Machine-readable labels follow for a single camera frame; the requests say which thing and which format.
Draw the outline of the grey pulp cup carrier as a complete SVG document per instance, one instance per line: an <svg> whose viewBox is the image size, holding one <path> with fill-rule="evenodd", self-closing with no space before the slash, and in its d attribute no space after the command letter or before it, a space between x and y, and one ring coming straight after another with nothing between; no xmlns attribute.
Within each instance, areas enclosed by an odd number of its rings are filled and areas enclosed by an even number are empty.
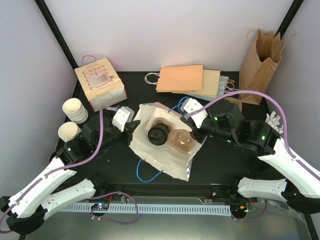
<svg viewBox="0 0 320 240"><path fill-rule="evenodd" d="M185 129L177 129L164 119L155 120L151 128L157 124L165 124L168 127L168 137L165 143L170 143L171 146L180 153L189 152L196 144L195 140L191 137L190 132Z"/></svg>

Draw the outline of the blue checkered paper bag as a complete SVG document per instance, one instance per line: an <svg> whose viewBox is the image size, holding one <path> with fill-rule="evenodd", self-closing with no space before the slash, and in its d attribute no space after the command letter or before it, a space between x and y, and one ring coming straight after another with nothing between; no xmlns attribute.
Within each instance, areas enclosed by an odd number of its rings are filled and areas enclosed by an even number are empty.
<svg viewBox="0 0 320 240"><path fill-rule="evenodd" d="M175 150L169 142L156 146L149 142L148 131L153 122L163 119L177 129L192 131L192 128L182 122L182 115L160 102L143 103L139 105L139 110L134 120L140 120L140 124L132 134L130 149L140 159L146 161L159 171L182 181L189 181L192 169L193 158L205 143L195 141L194 147L187 153Z"/></svg>

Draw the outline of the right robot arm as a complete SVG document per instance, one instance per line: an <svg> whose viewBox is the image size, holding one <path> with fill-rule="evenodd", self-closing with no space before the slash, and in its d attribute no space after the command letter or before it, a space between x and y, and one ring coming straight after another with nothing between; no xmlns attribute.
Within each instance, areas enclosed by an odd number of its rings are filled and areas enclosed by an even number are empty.
<svg viewBox="0 0 320 240"><path fill-rule="evenodd" d="M296 211L316 214L320 211L320 174L304 161L292 158L280 134L259 120L246 120L237 104L221 100L206 110L192 99L184 106L191 116L191 136L199 143L210 136L229 143L240 152L267 163L283 175L279 180L242 177L227 189L234 202L242 198L264 198L288 204Z"/></svg>

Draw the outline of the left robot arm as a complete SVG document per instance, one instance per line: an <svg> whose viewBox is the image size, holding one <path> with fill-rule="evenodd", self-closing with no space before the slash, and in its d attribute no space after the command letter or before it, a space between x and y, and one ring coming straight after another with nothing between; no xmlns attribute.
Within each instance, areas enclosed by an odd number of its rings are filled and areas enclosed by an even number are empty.
<svg viewBox="0 0 320 240"><path fill-rule="evenodd" d="M88 173L79 183L64 190L57 188L81 171L81 166L93 161L113 145L124 142L129 145L140 120L95 115L82 128L69 121L58 132L65 137L64 145L57 150L48 166L24 189L13 196L0 198L0 220L8 229L1 234L28 235L59 210L82 200L101 200L111 196L108 185L98 173Z"/></svg>

